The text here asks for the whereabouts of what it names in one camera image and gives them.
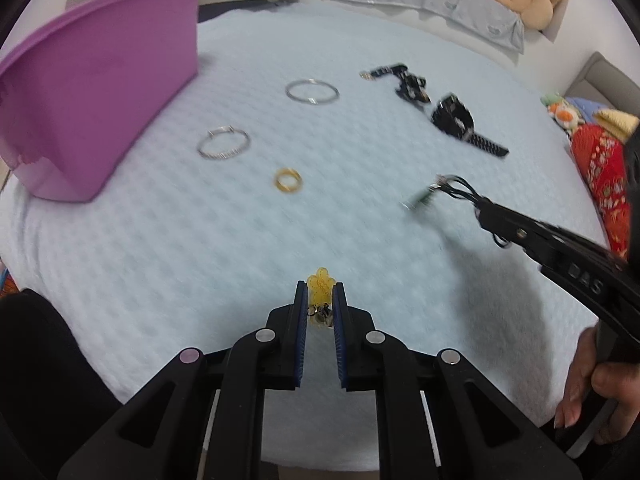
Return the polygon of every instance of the human hand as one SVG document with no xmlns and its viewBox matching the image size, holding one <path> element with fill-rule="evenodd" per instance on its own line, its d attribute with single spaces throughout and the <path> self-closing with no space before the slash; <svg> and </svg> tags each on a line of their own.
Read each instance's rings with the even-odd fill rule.
<svg viewBox="0 0 640 480">
<path fill-rule="evenodd" d="M 564 397 L 556 408 L 555 428 L 570 428 L 580 418 L 582 400 L 589 387 L 619 404 L 593 441 L 610 444 L 625 437 L 640 413 L 640 365 L 596 364 L 596 327 L 580 334 L 574 360 L 569 366 Z"/>
</svg>

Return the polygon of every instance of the white blanket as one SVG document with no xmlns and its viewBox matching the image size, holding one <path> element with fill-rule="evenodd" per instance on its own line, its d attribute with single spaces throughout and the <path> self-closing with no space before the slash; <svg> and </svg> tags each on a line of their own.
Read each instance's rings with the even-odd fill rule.
<svg viewBox="0 0 640 480">
<path fill-rule="evenodd" d="M 473 207 L 439 196 L 415 218 L 399 204 L 437 173 L 604 244 L 564 135 L 535 92 L 469 50 L 325 4 L 230 12 L 199 27 L 200 73 L 140 137 L 91 203 L 0 198 L 0 255 L 20 287 L 48 298 L 122 401 L 181 348 L 231 346 L 327 267 L 350 304 L 409 348 L 459 349 L 539 424 L 561 397 L 594 317 L 517 248 L 499 249 Z M 455 92 L 499 160 L 439 132 L 358 76 L 406 63 L 437 100 Z M 284 87 L 340 90 L 311 106 Z M 232 124 L 252 138 L 231 160 L 197 142 Z M 297 194 L 276 170 L 304 179 Z M 263 458 L 337 470 L 378 467 L 374 399 L 338 386 L 333 333 L 309 326 L 302 388 L 266 397 Z"/>
</svg>

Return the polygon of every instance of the silver bangle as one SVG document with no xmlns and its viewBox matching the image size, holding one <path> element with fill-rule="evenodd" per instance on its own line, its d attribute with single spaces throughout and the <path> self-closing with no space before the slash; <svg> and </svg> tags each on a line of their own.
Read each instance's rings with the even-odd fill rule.
<svg viewBox="0 0 640 480">
<path fill-rule="evenodd" d="M 334 95 L 329 96 L 329 97 L 320 97 L 320 98 L 314 98 L 314 97 L 298 97 L 297 95 L 293 95 L 291 93 L 291 89 L 299 86 L 299 85 L 320 85 L 320 86 L 326 86 L 327 88 L 330 88 L 331 90 L 334 91 Z M 331 103 L 333 101 L 335 101 L 338 97 L 340 97 L 340 92 L 338 92 L 338 89 L 325 82 L 325 81 L 320 81 L 318 79 L 298 79 L 297 81 L 293 81 L 291 83 L 289 83 L 286 87 L 285 87 L 285 92 L 287 93 L 287 96 L 290 99 L 293 99 L 294 101 L 298 101 L 300 103 L 309 103 L 312 105 L 322 105 L 322 104 L 327 104 L 327 103 Z"/>
<path fill-rule="evenodd" d="M 213 140 L 216 137 L 216 135 L 219 135 L 219 134 L 240 134 L 244 136 L 244 141 L 237 148 L 227 150 L 226 152 L 213 152 L 213 153 L 205 152 L 203 149 L 204 145 L 210 140 Z M 251 139 L 249 138 L 249 134 L 246 131 L 240 130 L 238 128 L 234 128 L 233 126 L 229 125 L 229 126 L 220 126 L 215 130 L 209 130 L 209 134 L 207 135 L 207 137 L 205 137 L 198 143 L 198 145 L 196 146 L 196 149 L 198 150 L 198 153 L 200 154 L 200 156 L 203 156 L 204 158 L 213 158 L 215 160 L 225 160 L 226 158 L 231 158 L 233 156 L 239 155 L 239 153 L 244 152 L 244 150 L 246 150 L 249 147 L 249 144 L 251 144 Z"/>
</svg>

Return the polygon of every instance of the purple plastic bin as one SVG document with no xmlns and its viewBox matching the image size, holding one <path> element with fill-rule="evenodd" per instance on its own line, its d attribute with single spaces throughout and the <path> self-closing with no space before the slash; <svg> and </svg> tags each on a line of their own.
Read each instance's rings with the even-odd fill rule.
<svg viewBox="0 0 640 480">
<path fill-rule="evenodd" d="M 35 196 L 91 200 L 197 71 L 198 0 L 89 0 L 0 61 L 0 156 Z"/>
</svg>

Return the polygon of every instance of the gold ring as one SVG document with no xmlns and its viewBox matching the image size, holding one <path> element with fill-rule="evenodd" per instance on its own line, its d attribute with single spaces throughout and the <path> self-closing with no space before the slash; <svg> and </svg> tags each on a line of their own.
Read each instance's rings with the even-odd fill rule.
<svg viewBox="0 0 640 480">
<path fill-rule="evenodd" d="M 285 186 L 280 181 L 283 176 L 292 176 L 296 179 L 296 183 L 293 186 Z M 284 193 L 295 193 L 302 187 L 302 177 L 292 168 L 282 168 L 281 170 L 276 171 L 276 177 L 274 178 L 273 183 Z"/>
</svg>

